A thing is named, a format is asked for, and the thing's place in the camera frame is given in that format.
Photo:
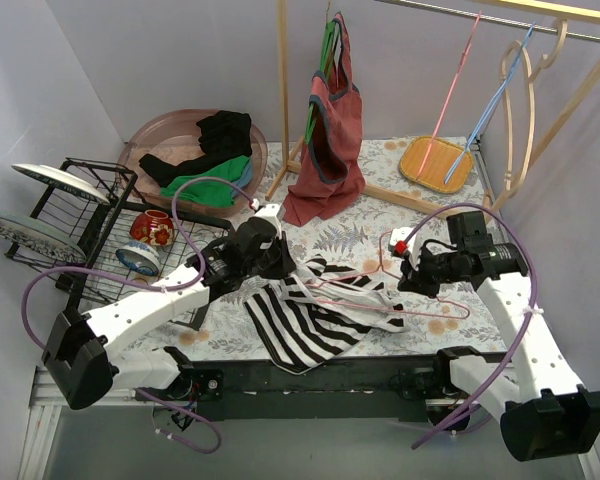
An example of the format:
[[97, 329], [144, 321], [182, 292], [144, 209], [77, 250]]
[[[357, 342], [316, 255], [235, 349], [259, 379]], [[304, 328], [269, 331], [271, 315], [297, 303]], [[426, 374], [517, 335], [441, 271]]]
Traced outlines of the pink wire hanger front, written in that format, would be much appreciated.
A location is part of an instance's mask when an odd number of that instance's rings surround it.
[[[391, 231], [383, 232], [378, 240], [378, 265], [374, 270], [369, 270], [365, 272], [361, 272], [360, 274], [355, 274], [352, 276], [341, 276], [332, 279], [321, 279], [320, 281], [315, 282], [307, 282], [306, 285], [308, 288], [319, 290], [324, 290], [325, 288], [353, 288], [353, 284], [345, 283], [345, 280], [355, 280], [356, 278], [362, 277], [371, 277], [373, 274], [381, 272], [385, 275], [398, 279], [398, 276], [387, 270], [384, 266], [384, 256], [383, 256], [383, 238], [386, 235], [391, 235]], [[337, 305], [349, 308], [356, 308], [361, 310], [369, 310], [369, 311], [378, 311], [383, 312], [390, 315], [407, 315], [413, 317], [429, 317], [429, 318], [442, 318], [448, 320], [465, 320], [471, 315], [470, 309], [460, 303], [448, 301], [446, 299], [441, 299], [436, 297], [435, 300], [439, 304], [445, 304], [446, 307], [449, 305], [454, 306], [464, 312], [461, 316], [451, 315], [449, 311], [443, 310], [442, 312], [422, 312], [422, 311], [412, 311], [412, 310], [404, 310], [397, 309], [398, 301], [396, 299], [391, 299], [387, 293], [384, 291], [376, 291], [376, 290], [368, 290], [357, 288], [356, 293], [350, 294], [351, 299], [345, 296], [344, 293], [338, 293], [334, 298], [328, 297], [325, 293], [317, 293], [317, 302], [323, 303], [326, 305]]]

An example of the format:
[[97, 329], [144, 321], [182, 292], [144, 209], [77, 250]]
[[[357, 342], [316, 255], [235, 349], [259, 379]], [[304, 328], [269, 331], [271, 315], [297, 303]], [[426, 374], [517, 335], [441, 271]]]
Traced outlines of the black white striped tank top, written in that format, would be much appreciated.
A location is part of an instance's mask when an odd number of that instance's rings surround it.
[[349, 266], [330, 264], [317, 255], [288, 277], [272, 280], [244, 302], [255, 329], [274, 365], [293, 375], [304, 374], [348, 352], [372, 330], [406, 330], [405, 315], [390, 315], [317, 302], [317, 293], [334, 298], [357, 288], [385, 291], [371, 277], [345, 280], [353, 288], [308, 288], [307, 282], [360, 274]]

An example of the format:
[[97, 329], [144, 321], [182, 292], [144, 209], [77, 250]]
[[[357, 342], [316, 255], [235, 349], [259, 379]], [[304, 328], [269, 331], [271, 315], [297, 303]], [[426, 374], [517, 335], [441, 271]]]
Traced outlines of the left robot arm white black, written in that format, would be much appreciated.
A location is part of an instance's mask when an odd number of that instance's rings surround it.
[[276, 204], [262, 206], [238, 229], [208, 244], [151, 290], [137, 291], [84, 314], [67, 308], [56, 318], [42, 361], [68, 406], [87, 408], [112, 390], [147, 387], [185, 398], [193, 365], [175, 347], [128, 353], [126, 347], [190, 310], [237, 291], [253, 277], [282, 279], [296, 265]]

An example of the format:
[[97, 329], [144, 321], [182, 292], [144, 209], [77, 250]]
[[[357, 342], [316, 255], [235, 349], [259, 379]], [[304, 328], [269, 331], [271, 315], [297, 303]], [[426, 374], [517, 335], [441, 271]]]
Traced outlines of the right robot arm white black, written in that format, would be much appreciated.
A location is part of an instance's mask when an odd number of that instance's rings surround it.
[[479, 405], [498, 422], [518, 461], [589, 452], [600, 433], [600, 391], [585, 387], [557, 346], [537, 304], [537, 279], [525, 250], [493, 240], [486, 208], [463, 208], [446, 219], [449, 241], [442, 253], [431, 252], [416, 228], [395, 228], [389, 240], [391, 254], [402, 261], [399, 291], [434, 298], [445, 284], [470, 284], [507, 347], [496, 366], [472, 347], [436, 354], [434, 389], [444, 397], [468, 397], [433, 431], [452, 429]]

